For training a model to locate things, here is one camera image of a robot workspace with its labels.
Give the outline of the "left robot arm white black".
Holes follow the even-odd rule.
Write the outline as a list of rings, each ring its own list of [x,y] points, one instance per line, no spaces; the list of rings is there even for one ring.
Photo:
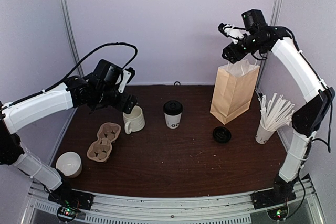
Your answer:
[[[16,167],[54,191],[64,205],[71,205],[76,199],[75,192],[67,187],[64,176],[31,153],[21,142],[18,132],[53,114],[82,105],[91,111],[111,106],[129,114],[137,97],[126,93],[125,87],[134,76],[132,67],[121,68],[100,60],[94,71],[85,77],[69,76],[30,98],[2,104],[1,164]]]

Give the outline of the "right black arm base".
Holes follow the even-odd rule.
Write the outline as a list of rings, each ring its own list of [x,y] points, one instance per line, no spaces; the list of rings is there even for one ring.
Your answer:
[[[298,179],[295,178],[290,182],[285,182],[279,175],[276,175],[272,189],[255,191],[250,195],[254,209],[267,208],[295,200],[296,194],[293,192],[293,187],[297,181]]]

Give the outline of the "white paper coffee cup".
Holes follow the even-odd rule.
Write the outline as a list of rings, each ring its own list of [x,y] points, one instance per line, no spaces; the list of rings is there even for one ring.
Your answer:
[[[176,100],[169,100],[163,106],[166,126],[170,129],[175,129],[179,126],[183,106]]]

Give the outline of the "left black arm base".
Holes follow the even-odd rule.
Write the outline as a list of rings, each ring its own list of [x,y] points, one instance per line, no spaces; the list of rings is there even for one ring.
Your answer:
[[[75,210],[90,210],[94,200],[93,194],[73,190],[70,183],[66,180],[62,180],[61,185],[55,190],[48,189],[47,187],[44,187],[44,190],[49,194],[49,201]]]

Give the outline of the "brown paper bag white handles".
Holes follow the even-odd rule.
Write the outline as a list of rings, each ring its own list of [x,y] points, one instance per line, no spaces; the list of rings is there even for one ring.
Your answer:
[[[249,110],[259,69],[247,59],[218,68],[210,113],[221,123],[227,124]]]

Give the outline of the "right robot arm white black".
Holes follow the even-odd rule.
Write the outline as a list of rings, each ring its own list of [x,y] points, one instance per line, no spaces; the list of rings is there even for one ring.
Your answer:
[[[219,24],[218,31],[232,42],[223,49],[222,57],[231,63],[246,55],[272,53],[287,69],[305,101],[293,113],[292,140],[285,161],[269,192],[272,203],[279,204],[292,193],[299,172],[309,157],[311,145],[326,115],[332,115],[335,90],[327,86],[299,49],[294,33],[285,26],[271,26],[259,9],[242,13],[242,28]]]

